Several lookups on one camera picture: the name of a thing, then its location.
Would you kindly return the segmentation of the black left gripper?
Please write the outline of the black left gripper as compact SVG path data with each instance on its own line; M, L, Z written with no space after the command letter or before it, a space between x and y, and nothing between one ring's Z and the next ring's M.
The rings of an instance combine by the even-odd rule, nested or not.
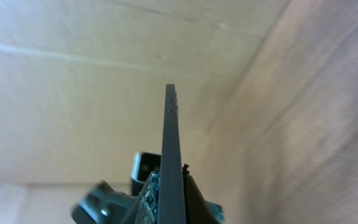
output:
M73 206L70 215L76 224L121 223L134 205L134 197L102 180Z

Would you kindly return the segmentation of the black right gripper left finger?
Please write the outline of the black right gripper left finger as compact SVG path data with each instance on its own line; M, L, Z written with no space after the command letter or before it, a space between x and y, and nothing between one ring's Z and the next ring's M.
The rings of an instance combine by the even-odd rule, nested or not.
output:
M160 174L152 171L124 216L123 224L157 224L159 180Z

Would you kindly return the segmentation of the blue Samsung Galaxy smartphone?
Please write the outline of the blue Samsung Galaxy smartphone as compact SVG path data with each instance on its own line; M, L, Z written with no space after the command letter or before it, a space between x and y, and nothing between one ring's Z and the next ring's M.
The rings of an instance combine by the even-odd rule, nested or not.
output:
M165 92L157 223L186 224L177 94L174 84L166 85Z

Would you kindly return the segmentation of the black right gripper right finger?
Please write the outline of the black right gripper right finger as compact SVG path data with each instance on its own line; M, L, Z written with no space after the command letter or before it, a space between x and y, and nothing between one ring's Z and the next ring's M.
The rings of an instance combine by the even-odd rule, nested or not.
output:
M222 224L224 221L222 206L204 199L188 168L188 164L182 168L186 223Z

